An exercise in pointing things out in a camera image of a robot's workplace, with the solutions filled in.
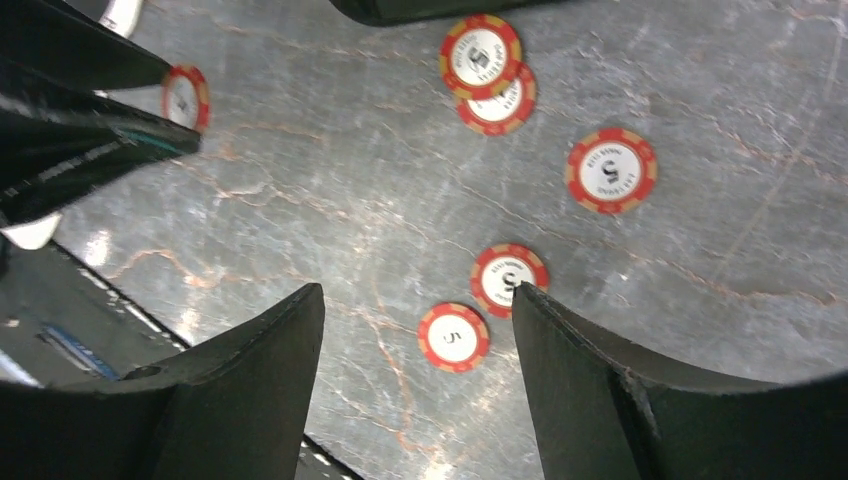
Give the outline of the black poker carrying case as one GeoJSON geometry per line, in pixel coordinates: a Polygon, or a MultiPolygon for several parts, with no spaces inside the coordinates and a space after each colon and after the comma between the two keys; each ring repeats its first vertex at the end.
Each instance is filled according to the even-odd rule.
{"type": "Polygon", "coordinates": [[[552,3],[552,0],[331,0],[351,20],[388,27],[477,13],[497,13],[552,3]]]}

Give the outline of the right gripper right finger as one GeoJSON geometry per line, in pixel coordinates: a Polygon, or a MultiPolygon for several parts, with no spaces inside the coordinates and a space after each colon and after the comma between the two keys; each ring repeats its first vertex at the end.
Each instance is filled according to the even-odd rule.
{"type": "Polygon", "coordinates": [[[843,479],[847,376],[777,384],[657,353],[530,283],[512,325],[548,479],[843,479]]]}

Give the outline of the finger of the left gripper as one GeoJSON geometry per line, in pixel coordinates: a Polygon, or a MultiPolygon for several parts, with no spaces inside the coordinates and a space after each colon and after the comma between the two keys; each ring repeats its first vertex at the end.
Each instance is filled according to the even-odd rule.
{"type": "Polygon", "coordinates": [[[200,143],[195,130],[94,94],[4,89],[1,224],[40,219],[200,143]]]}
{"type": "Polygon", "coordinates": [[[141,1],[1,3],[1,59],[79,90],[156,85],[171,65],[131,39],[141,1]]]}

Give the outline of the red white poker chip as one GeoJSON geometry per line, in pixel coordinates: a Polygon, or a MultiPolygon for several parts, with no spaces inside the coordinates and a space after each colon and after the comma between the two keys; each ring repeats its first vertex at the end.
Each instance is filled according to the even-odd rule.
{"type": "Polygon", "coordinates": [[[435,367],[465,373],[478,367],[490,346],[488,328],[471,307],[455,302],[433,306],[417,329],[419,348],[435,367]]]}
{"type": "Polygon", "coordinates": [[[573,146],[566,156],[564,183],[579,205],[617,215],[644,202],[658,174],[650,142],[630,130],[605,127],[573,146]]]}
{"type": "Polygon", "coordinates": [[[178,64],[169,70],[162,82],[161,110],[165,119],[205,132],[210,123],[210,95],[198,67],[178,64]]]}
{"type": "Polygon", "coordinates": [[[517,130],[530,118],[537,93],[535,75],[522,63],[518,76],[502,93],[484,100],[456,97],[455,106],[459,118],[471,130],[486,136],[500,136],[517,130]]]}
{"type": "Polygon", "coordinates": [[[517,78],[523,50],[516,30],[491,14],[468,16],[447,33],[439,54],[441,78],[463,100],[486,100],[517,78]]]}
{"type": "Polygon", "coordinates": [[[542,291],[550,286],[550,275],[541,258],[531,249],[503,243],[485,249],[470,272],[471,292],[478,304],[498,318],[510,318],[516,289],[529,283],[542,291]]]}

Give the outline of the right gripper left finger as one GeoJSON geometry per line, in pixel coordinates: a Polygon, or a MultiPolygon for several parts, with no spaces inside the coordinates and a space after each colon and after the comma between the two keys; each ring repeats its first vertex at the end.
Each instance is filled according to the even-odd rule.
{"type": "Polygon", "coordinates": [[[5,479],[292,479],[325,321],[309,283],[118,381],[1,387],[5,479]]]}

